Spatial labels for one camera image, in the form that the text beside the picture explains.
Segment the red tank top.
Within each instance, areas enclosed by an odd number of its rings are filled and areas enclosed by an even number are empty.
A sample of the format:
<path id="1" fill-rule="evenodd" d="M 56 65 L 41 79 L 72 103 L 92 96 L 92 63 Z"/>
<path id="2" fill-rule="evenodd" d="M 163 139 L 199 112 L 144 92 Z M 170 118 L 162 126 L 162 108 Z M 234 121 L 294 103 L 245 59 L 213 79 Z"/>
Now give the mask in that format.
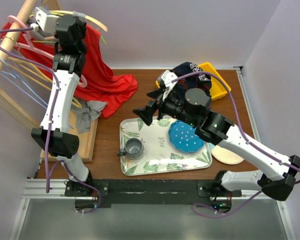
<path id="1" fill-rule="evenodd" d="M 74 96 L 85 102 L 105 102 L 101 117 L 109 118 L 137 91 L 138 82 L 132 74 L 115 76 L 113 70 L 103 62 L 100 36 L 101 33 L 92 26 L 86 27 L 84 43 L 87 46 L 87 54 L 82 75 L 87 81 L 87 86 L 78 86 Z"/>

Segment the dark navy maroon garment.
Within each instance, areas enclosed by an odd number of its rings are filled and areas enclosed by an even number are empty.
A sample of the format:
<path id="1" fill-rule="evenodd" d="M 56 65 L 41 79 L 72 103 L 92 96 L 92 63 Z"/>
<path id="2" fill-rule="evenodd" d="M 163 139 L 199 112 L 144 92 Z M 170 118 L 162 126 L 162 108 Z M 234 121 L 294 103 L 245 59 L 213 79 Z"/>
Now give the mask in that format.
<path id="1" fill-rule="evenodd" d="M 201 67 L 192 62 L 184 62 L 171 70 L 177 77 L 202 71 L 203 69 Z M 211 97 L 211 87 L 212 81 L 210 75 L 196 74 L 179 80 L 174 87 L 174 92 L 177 98 L 184 99 L 189 89 L 198 88 L 203 90 L 208 97 Z"/>

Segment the pink plastic hanger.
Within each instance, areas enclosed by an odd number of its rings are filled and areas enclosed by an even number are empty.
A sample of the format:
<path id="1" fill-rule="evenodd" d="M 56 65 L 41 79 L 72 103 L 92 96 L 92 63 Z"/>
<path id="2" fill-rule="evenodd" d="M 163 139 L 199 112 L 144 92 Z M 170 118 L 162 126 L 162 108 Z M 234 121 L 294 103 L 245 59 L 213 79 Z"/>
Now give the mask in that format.
<path id="1" fill-rule="evenodd" d="M 8 22 L 11 23 L 11 24 L 12 23 L 18 23 L 20 26 L 26 27 L 26 25 L 21 20 L 19 20 L 16 16 L 13 16 L 13 15 L 8 16 Z M 23 37 L 25 38 L 27 44 L 20 43 L 20 42 L 16 41 L 16 43 L 14 45 L 15 47 L 17 47 L 18 49 L 19 48 L 27 49 L 31 52 L 34 52 L 34 53 L 37 53 L 39 55 L 45 56 L 50 60 L 52 60 L 54 58 L 54 55 L 52 55 L 52 54 L 50 54 L 50 53 L 48 53 L 44 50 L 41 50 L 39 48 L 36 48 L 33 45 L 32 41 L 31 41 L 31 34 L 30 33 L 28 33 L 28 32 L 25 33 L 23 35 Z M 87 83 L 86 78 L 83 75 L 81 75 L 80 82 L 78 83 L 78 86 L 80 86 L 81 88 L 85 88 L 87 85 L 88 85 L 88 83 Z"/>

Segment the yellow plastic hanger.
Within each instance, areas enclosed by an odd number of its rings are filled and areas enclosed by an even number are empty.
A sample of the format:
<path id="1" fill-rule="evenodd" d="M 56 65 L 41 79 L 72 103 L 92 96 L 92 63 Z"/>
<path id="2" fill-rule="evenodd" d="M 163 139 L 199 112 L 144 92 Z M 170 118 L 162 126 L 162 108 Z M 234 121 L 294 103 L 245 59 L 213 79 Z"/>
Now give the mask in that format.
<path id="1" fill-rule="evenodd" d="M 29 73 L 33 74 L 34 76 L 36 76 L 37 78 L 43 80 L 44 82 L 46 83 L 49 83 L 49 84 L 52 84 L 52 79 L 48 76 L 46 76 L 45 74 L 43 74 L 41 72 L 41 70 L 34 64 L 30 63 L 30 62 L 27 62 L 27 61 L 24 61 L 24 60 L 21 60 L 21 59 L 18 59 L 18 58 L 15 58 L 15 57 L 11 57 L 9 56 L 8 57 L 9 60 L 15 62 L 18 64 L 19 67 L 23 68 L 24 70 L 28 71 Z M 36 80 L 35 78 L 33 78 L 32 76 L 28 75 L 27 73 L 25 73 L 24 71 L 22 70 L 18 70 L 16 67 L 12 67 L 14 70 L 17 70 L 19 73 L 21 73 L 22 75 L 28 77 L 29 79 L 33 80 L 34 82 L 36 82 L 38 85 L 46 88 L 47 90 L 51 90 L 50 87 L 48 87 L 46 84 Z"/>

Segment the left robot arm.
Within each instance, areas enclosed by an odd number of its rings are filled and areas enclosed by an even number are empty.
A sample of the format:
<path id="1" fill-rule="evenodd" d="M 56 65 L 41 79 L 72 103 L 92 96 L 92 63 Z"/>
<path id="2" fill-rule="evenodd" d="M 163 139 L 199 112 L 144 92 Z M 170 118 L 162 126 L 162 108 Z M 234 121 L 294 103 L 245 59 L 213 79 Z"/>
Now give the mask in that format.
<path id="1" fill-rule="evenodd" d="M 72 99 L 86 63 L 85 45 L 87 24 L 79 17 L 66 14 L 56 20 L 52 59 L 52 89 L 48 106 L 39 128 L 31 130 L 31 137 L 43 149 L 45 157 L 46 192 L 50 191 L 53 172 L 49 169 L 49 156 L 56 157 L 69 175 L 71 186 L 82 196 L 94 190 L 92 174 L 84 165 L 80 154 L 80 140 L 69 133 L 69 115 Z"/>

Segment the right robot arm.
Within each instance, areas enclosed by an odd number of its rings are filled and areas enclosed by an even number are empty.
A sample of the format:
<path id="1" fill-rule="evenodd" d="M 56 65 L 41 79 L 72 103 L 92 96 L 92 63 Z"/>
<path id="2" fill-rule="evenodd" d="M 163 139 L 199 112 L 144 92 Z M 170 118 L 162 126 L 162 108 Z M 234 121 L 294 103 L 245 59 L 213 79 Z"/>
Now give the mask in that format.
<path id="1" fill-rule="evenodd" d="M 296 175 L 300 172 L 300 157 L 271 150 L 244 133 L 230 119 L 212 111 L 212 99 L 202 89 L 187 90 L 183 100 L 177 100 L 172 92 L 164 98 L 161 89 L 148 92 L 147 96 L 153 100 L 145 107 L 133 110 L 147 126 L 151 125 L 155 112 L 158 112 L 158 119 L 170 116 L 193 127 L 195 134 L 204 142 L 220 146 L 257 168 L 245 172 L 219 171 L 208 187 L 217 196 L 253 190 L 274 200 L 285 201 L 291 194 L 297 184 Z"/>

